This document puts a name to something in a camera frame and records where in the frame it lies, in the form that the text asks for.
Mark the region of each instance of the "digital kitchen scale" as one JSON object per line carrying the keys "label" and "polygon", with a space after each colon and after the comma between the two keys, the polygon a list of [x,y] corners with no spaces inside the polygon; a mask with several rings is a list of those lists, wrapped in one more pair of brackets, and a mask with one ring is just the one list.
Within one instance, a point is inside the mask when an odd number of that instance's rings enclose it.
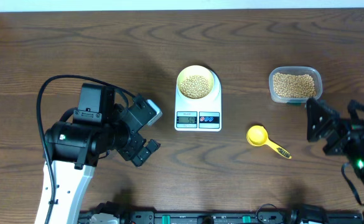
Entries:
{"label": "digital kitchen scale", "polygon": [[[212,85],[207,96],[191,99],[179,90],[192,75],[205,77]],[[181,71],[175,94],[175,129],[178,131],[220,131],[222,128],[222,87],[216,74],[202,66],[192,65]]]}

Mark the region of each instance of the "wooden table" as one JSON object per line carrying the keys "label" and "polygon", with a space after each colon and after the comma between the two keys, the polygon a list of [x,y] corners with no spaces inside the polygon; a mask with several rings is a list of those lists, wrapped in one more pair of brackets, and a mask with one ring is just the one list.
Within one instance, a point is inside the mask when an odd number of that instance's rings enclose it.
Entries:
{"label": "wooden table", "polygon": [[[188,65],[220,77],[223,129],[174,129],[175,83]],[[44,159],[35,119],[43,82],[80,74],[154,100],[164,112],[141,134],[162,146],[140,168],[112,153],[99,162],[83,209],[114,201],[158,210],[256,210],[261,204],[358,210],[325,141],[306,141],[304,105],[275,103],[268,77],[279,66],[308,65],[322,75],[322,99],[347,116],[364,103],[364,9],[0,13],[0,223],[35,220]],[[44,128],[78,104],[82,82],[51,84]],[[261,123],[293,155],[281,158],[245,138]],[[362,198],[364,187],[348,176]]]}

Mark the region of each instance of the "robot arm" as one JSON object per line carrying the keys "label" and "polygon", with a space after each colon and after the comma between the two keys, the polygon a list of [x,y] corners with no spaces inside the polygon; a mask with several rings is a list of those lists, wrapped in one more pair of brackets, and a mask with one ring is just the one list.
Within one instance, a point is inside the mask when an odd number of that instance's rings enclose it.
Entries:
{"label": "robot arm", "polygon": [[344,155],[348,158],[349,163],[342,166],[342,175],[357,202],[364,205],[344,171],[351,164],[356,176],[364,184],[364,120],[357,115],[357,110],[364,112],[364,105],[352,100],[348,105],[350,119],[341,119],[336,111],[313,98],[307,101],[306,109],[307,140],[315,142],[325,138],[327,145],[323,151],[326,155]]}
{"label": "robot arm", "polygon": [[[116,93],[125,100],[126,107],[115,104]],[[126,161],[139,167],[161,145],[146,140],[138,131],[152,125],[162,115],[151,100],[141,95],[133,98],[129,107],[122,92],[113,86],[84,83],[78,108],[68,110],[45,133],[45,143],[51,170],[54,174],[55,198],[52,203],[52,184],[47,162],[44,166],[44,185],[35,223],[74,224],[93,177],[100,154],[106,156],[116,149]],[[73,115],[73,122],[67,119]]]}

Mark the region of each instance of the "black cable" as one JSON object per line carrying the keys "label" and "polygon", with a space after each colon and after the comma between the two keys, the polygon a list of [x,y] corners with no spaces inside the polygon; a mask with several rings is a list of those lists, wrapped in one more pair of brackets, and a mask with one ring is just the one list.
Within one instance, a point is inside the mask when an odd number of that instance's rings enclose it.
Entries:
{"label": "black cable", "polygon": [[51,158],[49,157],[49,150],[47,148],[46,141],[45,141],[45,133],[44,133],[44,128],[43,128],[43,125],[42,125],[42,118],[41,118],[41,114],[40,114],[40,102],[42,101],[42,95],[44,94],[46,86],[51,81],[59,79],[59,78],[79,78],[79,79],[82,79],[82,80],[88,80],[88,81],[96,82],[96,83],[99,83],[99,84],[102,84],[102,85],[111,86],[115,90],[120,90],[120,91],[128,94],[132,98],[135,97],[129,91],[124,90],[122,88],[119,88],[118,86],[114,86],[112,84],[97,80],[95,78],[84,77],[84,76],[81,76],[81,75],[56,75],[56,76],[51,77],[48,80],[46,80],[46,82],[41,86],[41,88],[39,90],[39,93],[38,93],[38,97],[37,97],[37,108],[36,108],[36,110],[37,110],[37,122],[38,122],[39,136],[40,136],[40,140],[42,141],[42,147],[44,148],[45,160],[46,160],[47,167],[48,167],[48,170],[49,170],[50,185],[52,186],[52,194],[50,196],[49,209],[47,211],[45,224],[49,223],[50,216],[51,216],[52,210],[53,210],[53,205],[55,203],[55,197],[56,197],[56,187],[55,186],[56,186],[56,183],[55,183],[55,176],[54,176],[53,169],[52,169],[52,161],[51,161]]}
{"label": "black cable", "polygon": [[108,150],[108,149],[107,149],[107,151],[106,151],[106,155],[105,155],[105,156],[102,156],[102,157],[99,157],[99,159],[104,159],[104,158],[106,158],[109,154],[110,154],[110,150]]}
{"label": "black cable", "polygon": [[258,215],[259,215],[259,211],[265,207],[265,206],[273,206],[279,213],[280,215],[282,216],[282,220],[281,222],[277,223],[277,224],[283,224],[284,223],[284,215],[280,212],[280,210],[273,204],[270,204],[270,203],[267,203],[267,204],[263,204],[262,206],[260,206],[257,211],[255,212],[255,219],[256,221],[258,221],[258,223],[262,223],[262,224],[265,224],[264,222],[262,222],[262,220],[259,219]]}
{"label": "black cable", "polygon": [[352,181],[350,181],[350,180],[349,180],[349,178],[345,175],[345,168],[346,168],[347,166],[349,166],[349,165],[350,165],[350,163],[349,163],[349,162],[346,162],[346,163],[344,163],[344,164],[342,165],[342,167],[341,167],[341,173],[342,173],[342,176],[343,176],[343,178],[345,178],[346,182],[348,183],[348,185],[349,185],[349,187],[350,187],[350,190],[352,190],[352,193],[353,193],[353,195],[355,196],[355,199],[356,199],[357,203],[358,203],[359,205],[363,205],[363,204],[362,204],[362,201],[360,200],[360,196],[358,195],[358,192],[357,192],[357,190],[356,190],[356,187],[354,186],[354,184],[352,183]]}
{"label": "black cable", "polygon": [[66,112],[64,112],[63,116],[60,118],[60,121],[66,122],[73,114],[74,111],[78,108],[70,108]]}

